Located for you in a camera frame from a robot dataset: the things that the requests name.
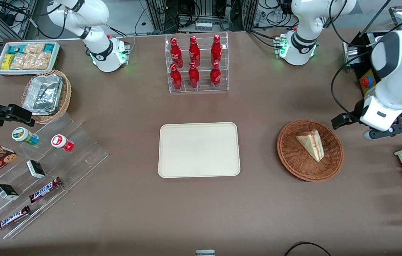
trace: orange object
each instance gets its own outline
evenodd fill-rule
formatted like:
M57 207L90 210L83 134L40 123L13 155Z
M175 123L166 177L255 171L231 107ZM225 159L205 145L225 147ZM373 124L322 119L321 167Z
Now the orange object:
M295 138L301 133L318 130L324 158L316 162ZM323 181L332 178L343 164L343 147L336 134L326 125L309 119L287 124L278 136L277 152L282 164L297 178Z

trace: brown tabletop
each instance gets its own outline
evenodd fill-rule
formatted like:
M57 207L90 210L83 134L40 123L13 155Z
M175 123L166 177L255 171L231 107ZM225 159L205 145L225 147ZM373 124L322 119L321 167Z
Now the brown tabletop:
M342 30L352 39L357 29ZM304 66L277 60L249 34L229 33L230 91L170 95L165 36L140 37L130 64L102 73L82 41L60 41L58 69L72 84L68 112L110 156L12 240L0 255L282 255L297 241L332 255L402 255L402 135L365 141L362 125L336 131L344 164L331 180L292 176L276 155L279 130L311 118L330 126L341 113L330 82L343 61L341 42L324 30ZM0 76L0 103L21 101L29 77ZM341 73L336 94L353 108L354 73ZM159 131L167 123L234 122L240 174L163 179L157 173ZM0 144L17 148L0 128ZM301 246L290 255L324 255Z

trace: white storage box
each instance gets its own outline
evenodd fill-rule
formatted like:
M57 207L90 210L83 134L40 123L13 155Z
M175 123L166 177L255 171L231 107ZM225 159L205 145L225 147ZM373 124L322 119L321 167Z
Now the white storage box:
M48 65L48 68L46 69L1 69L2 62L4 60L4 56L9 52L11 47L16 47L16 46L21 46L29 43L34 43L34 44L47 44L47 45L54 45L53 52L51 53L51 58L50 58L50 63ZM55 41L28 41L28 42L10 42L6 43L4 45L4 48L2 50L1 56L0 56L0 75L3 76L26 76L26 75L35 75L35 74L40 74L46 71L51 71L53 70L54 64L56 62L56 58L58 58L58 53L59 53L59 44Z

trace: wicker basket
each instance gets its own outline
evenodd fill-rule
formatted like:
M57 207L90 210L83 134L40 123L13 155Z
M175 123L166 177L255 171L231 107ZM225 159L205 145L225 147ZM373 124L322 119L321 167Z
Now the wicker basket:
M318 130L324 149L324 158L320 162L316 162L296 138L313 129ZM343 164L343 148L336 134L326 125L309 119L287 124L278 136L277 151L287 170L306 181L328 180Z
M51 120L55 119L56 117L63 115L66 112L66 110L68 109L68 105L70 104L71 85L70 85L70 81L68 81L66 75L64 75L62 72L60 72L58 70L51 70L51 71L48 71L45 73L38 74L37 76L48 76L48 75L61 76L64 79L63 90L60 93L58 112L55 115L32 116L32 119L34 119L37 123L40 123L40 124L47 124ZM21 104L24 103L24 99L26 98L26 95L27 95L27 90L29 89L29 84L31 84L31 81L29 81L29 83L27 83L27 86L24 89L23 96L21 96Z

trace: clear acrylic shelf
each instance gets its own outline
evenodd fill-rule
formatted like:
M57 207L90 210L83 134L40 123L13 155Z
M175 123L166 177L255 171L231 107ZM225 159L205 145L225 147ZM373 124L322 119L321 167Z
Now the clear acrylic shelf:
M10 184L20 195L14 201L2 199L0 196L0 221L20 211L27 204L32 212L30 216L22 217L1 230L0 236L4 239L13 238L31 224L108 156L84 131L81 123L73 120L69 114L51 121L36 134L40 137L38 144L30 146L22 143L20 148L15 150L18 158L0 171L0 183ZM62 134L73 141L74 149L66 152L52 147L50 140L56 134ZM30 159L40 161L47 174L45 178L31 176L26 165ZM31 204L29 196L58 176L63 184Z
M218 89L211 88L211 47L214 42L214 35L220 35L220 44L222 45L222 60L219 63L219 69L222 73L220 79L220 86ZM182 59L184 61L184 66L179 69L182 75L182 90L176 91L172 86L171 76L170 76L170 65L172 64L171 59L171 44L169 40L175 37L177 39L177 44L182 50ZM190 56L188 54L188 49L190 48L190 37L186 34L166 36L165 38L165 56L167 62L167 73L168 73L168 87L171 93L183 93L183 92L218 92L218 91L228 91L229 90L229 43L228 43L228 33L201 33L196 34L196 40L201 51L201 65L198 67L200 73L200 85L197 89L193 89L190 86L190 81L188 77L188 70L190 69Z

